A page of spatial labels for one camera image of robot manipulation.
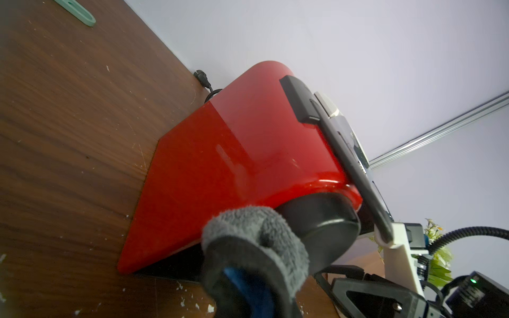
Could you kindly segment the grey blue microfiber cloth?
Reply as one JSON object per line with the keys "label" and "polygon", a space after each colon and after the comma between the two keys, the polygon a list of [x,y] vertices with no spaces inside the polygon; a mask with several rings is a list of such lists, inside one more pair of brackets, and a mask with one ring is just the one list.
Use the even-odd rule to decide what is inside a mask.
{"label": "grey blue microfiber cloth", "polygon": [[274,209],[220,213],[204,227],[201,249],[201,285],[216,303],[216,317],[301,317],[296,293],[310,260]]}

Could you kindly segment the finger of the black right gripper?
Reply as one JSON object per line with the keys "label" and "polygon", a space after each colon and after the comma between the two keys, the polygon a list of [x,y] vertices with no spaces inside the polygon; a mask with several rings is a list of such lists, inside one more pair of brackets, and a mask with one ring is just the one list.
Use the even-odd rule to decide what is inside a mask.
{"label": "finger of the black right gripper", "polygon": [[331,265],[314,279],[346,317],[429,317],[423,296],[358,266]]}

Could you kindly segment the red coffee machine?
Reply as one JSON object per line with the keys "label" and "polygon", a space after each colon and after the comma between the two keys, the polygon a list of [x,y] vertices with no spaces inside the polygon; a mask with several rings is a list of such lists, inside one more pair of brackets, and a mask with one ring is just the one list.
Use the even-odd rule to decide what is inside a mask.
{"label": "red coffee machine", "polygon": [[160,138],[117,269],[195,280],[202,230],[249,205],[278,210],[316,272],[393,219],[347,119],[285,65],[260,62]]}

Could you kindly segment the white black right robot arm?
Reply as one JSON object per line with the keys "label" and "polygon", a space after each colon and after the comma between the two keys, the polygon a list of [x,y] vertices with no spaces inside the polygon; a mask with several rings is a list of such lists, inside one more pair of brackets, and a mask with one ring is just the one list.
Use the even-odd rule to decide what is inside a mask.
{"label": "white black right robot arm", "polygon": [[345,317],[507,317],[508,289],[479,272],[458,276],[438,289],[429,281],[434,254],[469,237],[508,239],[495,227],[466,227],[428,244],[392,224],[393,240],[384,248],[385,276],[358,266],[331,265],[314,276]]}

